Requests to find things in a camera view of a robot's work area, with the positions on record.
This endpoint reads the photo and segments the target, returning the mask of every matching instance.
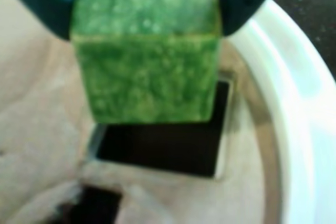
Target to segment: black opening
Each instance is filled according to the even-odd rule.
[[[58,207],[57,218],[49,224],[112,224],[114,223],[121,195],[87,187],[76,205],[63,204]]]
[[[229,84],[219,82],[207,123],[108,125],[97,158],[213,177],[228,93]]]

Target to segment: beige surface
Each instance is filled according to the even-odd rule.
[[[77,178],[123,193],[118,223],[278,220],[271,120],[229,44],[222,44],[221,69],[234,82],[234,95],[217,179],[95,160],[79,166],[94,123],[72,47],[53,38],[17,0],[0,0],[0,10],[0,223],[47,218],[78,194]]]

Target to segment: square hole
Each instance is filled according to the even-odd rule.
[[[206,123],[101,126],[105,130],[97,141],[97,158],[213,177],[229,90],[227,82],[218,83],[214,112]]]
[[[119,210],[121,195],[92,187],[83,189],[77,204],[59,206],[56,218],[48,224],[111,224]]]

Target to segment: mottled green texture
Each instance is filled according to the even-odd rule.
[[[71,39],[99,123],[206,121],[216,0],[76,0]]]
[[[72,33],[213,34],[219,31],[217,5],[217,0],[76,0]]]

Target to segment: blurry background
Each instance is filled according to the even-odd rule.
[[[336,0],[275,0],[307,34],[336,77]]]

